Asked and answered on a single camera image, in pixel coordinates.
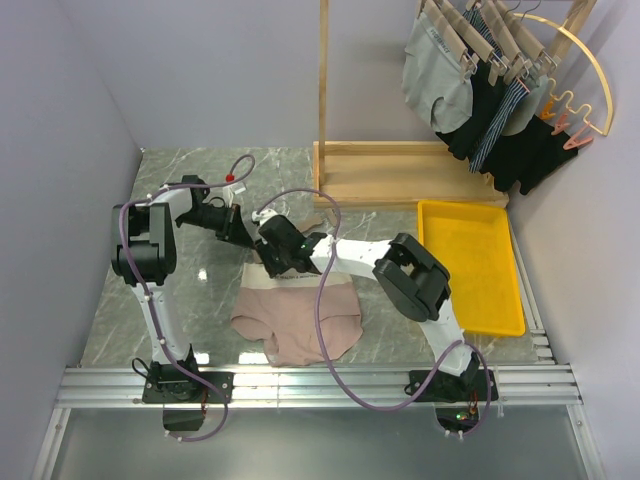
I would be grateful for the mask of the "pink and cream underwear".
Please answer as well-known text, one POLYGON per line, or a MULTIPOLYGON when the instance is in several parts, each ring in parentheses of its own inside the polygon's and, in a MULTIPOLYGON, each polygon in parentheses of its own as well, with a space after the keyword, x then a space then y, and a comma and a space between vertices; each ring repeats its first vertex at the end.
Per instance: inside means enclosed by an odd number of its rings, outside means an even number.
MULTIPOLYGON (((260 341, 273 366, 307 366, 324 357, 315 329, 320 277, 288 271, 270 278, 259 264, 246 263, 231 327, 249 341, 260 341)), ((359 298, 352 278, 331 273, 319 311, 326 350, 332 360, 351 349, 363 334, 359 298)))

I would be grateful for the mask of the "beige clip hanger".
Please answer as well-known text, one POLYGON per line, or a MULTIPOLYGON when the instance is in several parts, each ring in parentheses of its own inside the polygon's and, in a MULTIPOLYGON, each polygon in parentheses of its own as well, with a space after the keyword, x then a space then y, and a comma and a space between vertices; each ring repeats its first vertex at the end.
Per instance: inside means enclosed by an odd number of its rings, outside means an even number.
POLYGON ((320 228, 326 223, 331 227, 337 225, 338 219, 335 212, 332 209, 325 209, 321 212, 316 212, 306 219, 297 224, 297 228, 303 234, 308 234, 316 228, 320 228))

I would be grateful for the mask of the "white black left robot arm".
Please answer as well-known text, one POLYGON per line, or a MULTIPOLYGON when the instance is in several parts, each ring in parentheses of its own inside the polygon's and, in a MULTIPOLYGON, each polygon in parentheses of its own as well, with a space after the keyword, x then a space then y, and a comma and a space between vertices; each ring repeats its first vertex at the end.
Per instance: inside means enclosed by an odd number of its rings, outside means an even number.
POLYGON ((234 195, 245 190, 244 179, 229 174, 218 186, 222 204, 206 201, 214 188, 197 176, 165 184, 143 200, 115 206, 112 211, 111 264, 134 293, 152 340, 147 383, 166 390, 178 401, 195 399, 213 385, 199 372, 193 347, 178 319, 171 276, 177 267, 174 230, 183 224, 211 230, 220 241, 251 249, 234 195))

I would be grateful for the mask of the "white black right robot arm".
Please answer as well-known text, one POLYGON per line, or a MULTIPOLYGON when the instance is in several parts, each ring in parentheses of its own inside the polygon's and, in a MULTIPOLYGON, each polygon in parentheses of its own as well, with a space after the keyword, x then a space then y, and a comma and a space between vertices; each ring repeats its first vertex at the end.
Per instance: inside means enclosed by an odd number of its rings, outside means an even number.
POLYGON ((259 235, 255 248, 270 276, 295 270, 320 277, 316 317, 332 273, 374 280, 395 309, 421 328, 436 356, 442 391, 460 400, 474 390, 484 365, 455 316, 450 273, 414 236, 399 233, 390 240, 364 241, 336 232, 304 234, 272 210, 253 213, 252 222, 259 235))

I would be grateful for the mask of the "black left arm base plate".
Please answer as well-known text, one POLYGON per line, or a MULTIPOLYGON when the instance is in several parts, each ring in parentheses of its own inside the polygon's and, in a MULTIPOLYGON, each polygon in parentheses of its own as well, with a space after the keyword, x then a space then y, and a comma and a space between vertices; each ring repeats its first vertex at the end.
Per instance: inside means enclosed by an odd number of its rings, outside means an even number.
POLYGON ((180 372, 169 372, 145 384, 142 402, 144 404, 222 404, 231 400, 234 383, 232 372, 205 371, 200 373, 200 377, 213 385, 217 393, 180 372))

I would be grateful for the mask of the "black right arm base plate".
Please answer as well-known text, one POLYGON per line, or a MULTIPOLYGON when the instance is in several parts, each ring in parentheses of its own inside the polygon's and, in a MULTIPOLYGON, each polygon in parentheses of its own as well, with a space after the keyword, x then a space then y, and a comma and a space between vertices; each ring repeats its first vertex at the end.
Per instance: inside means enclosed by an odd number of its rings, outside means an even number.
POLYGON ((431 403, 461 403, 470 400, 485 401, 489 386, 491 400, 499 399, 499 392, 493 370, 488 370, 489 382, 486 382, 485 372, 480 368, 471 379, 466 382, 460 377, 435 371, 435 375, 416 402, 431 403))

